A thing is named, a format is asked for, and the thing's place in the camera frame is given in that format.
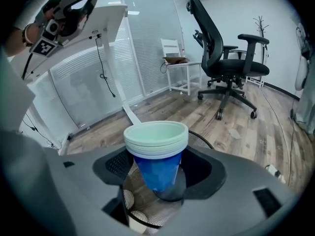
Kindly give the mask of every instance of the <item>black vent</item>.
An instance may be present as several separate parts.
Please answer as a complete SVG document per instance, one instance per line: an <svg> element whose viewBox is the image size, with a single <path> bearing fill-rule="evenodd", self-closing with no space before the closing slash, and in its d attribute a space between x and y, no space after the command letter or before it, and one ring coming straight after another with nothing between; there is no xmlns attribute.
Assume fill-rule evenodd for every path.
<svg viewBox="0 0 315 236"><path fill-rule="evenodd" d="M66 162L63 163L63 165L64 165L66 168L68 168L68 167L70 167L70 166L73 166L74 163L71 162L71 161L66 161Z"/></svg>
<svg viewBox="0 0 315 236"><path fill-rule="evenodd" d="M257 198L267 217L270 217L281 207L278 200L267 188L253 191L253 194Z"/></svg>

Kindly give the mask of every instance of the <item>white chair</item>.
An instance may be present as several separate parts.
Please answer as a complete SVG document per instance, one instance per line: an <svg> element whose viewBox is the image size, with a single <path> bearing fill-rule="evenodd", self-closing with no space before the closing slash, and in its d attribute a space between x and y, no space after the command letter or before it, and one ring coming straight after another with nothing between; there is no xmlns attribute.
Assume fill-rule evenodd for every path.
<svg viewBox="0 0 315 236"><path fill-rule="evenodd" d="M166 57L169 54L176 55L176 57L181 57L181 52L179 50L178 42L177 40L169 40L169 39L161 39L162 42L162 48L163 48L163 55ZM190 85L191 84L197 84L199 85L199 88L201 88L201 76L202 76L202 69L201 69L201 62L188 62L188 63L183 63L183 64L176 64L176 65L170 65L165 61L165 64L167 65L167 79L168 79L168 86L169 90L171 91L172 89L180 90L187 92L188 95L190 95ZM190 82L190 73L189 73L189 67L191 65L199 65L199 83L193 83ZM186 68L186 73L187 73L187 83L184 84L184 81L182 81L182 86L180 87L172 87L171 84L171 76L170 76L170 69L173 68L178 68L180 67L183 72L183 68Z"/></svg>

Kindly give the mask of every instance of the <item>wooden floor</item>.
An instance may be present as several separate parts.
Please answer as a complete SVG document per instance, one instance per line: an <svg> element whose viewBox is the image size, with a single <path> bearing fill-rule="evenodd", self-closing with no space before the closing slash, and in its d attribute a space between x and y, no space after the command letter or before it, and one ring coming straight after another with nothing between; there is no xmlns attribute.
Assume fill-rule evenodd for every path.
<svg viewBox="0 0 315 236"><path fill-rule="evenodd" d="M295 123L291 151L293 128L290 109L293 99L268 87L260 90L251 83L245 84L243 90L247 99L258 108L257 119L250 118L252 110L248 106L230 98L223 120L216 120L214 116L222 96L208 94L200 101L197 87L192 87L191 96L166 91L131 109L142 122L180 121L206 138L218 151L253 160L262 166L273 164L286 183L296 193L301 193L313 171L315 155L308 136ZM73 137L67 153L123 143L123 131L129 126L130 120L120 111Z"/></svg>

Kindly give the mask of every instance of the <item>chair backrest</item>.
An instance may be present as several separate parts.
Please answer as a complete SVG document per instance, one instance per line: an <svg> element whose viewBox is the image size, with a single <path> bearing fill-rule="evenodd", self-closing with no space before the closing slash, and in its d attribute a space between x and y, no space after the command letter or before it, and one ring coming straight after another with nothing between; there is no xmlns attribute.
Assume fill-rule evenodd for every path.
<svg viewBox="0 0 315 236"><path fill-rule="evenodd" d="M163 48L163 55L164 57L180 57L181 52L179 50L177 40L170 40L170 39L162 39L162 48Z"/></svg>
<svg viewBox="0 0 315 236"><path fill-rule="evenodd" d="M194 15L199 27L202 31L204 41L207 46L204 45L204 54L202 57L201 67L205 73L211 77L211 71L209 67L217 63L223 53L223 40L222 37L211 20L206 9L202 5L200 0L189 0L190 12Z"/></svg>

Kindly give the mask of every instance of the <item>black office chair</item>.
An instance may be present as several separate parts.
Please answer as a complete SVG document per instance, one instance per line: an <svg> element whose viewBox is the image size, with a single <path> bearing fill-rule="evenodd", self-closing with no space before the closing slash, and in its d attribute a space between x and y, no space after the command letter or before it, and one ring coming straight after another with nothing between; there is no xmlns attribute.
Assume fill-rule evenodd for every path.
<svg viewBox="0 0 315 236"><path fill-rule="evenodd" d="M251 118L257 118L257 108L245 98L243 91L232 88L232 83L235 82L237 87L241 87L241 79L245 76L258 77L269 74L267 66L253 61L256 43L267 45L269 40L248 34L238 35L239 39L248 42L246 59L227 59L230 50L236 49L237 46L223 46L222 37L200 0L189 0L187 10L194 15L202 31L202 33L196 31L194 38L203 47L201 67L207 76L213 78L209 82L227 83L226 88L217 86L216 89L199 91L198 99L202 100L204 93L225 94L216 116L217 119L222 119L227 100L232 96L251 107L253 109Z"/></svg>

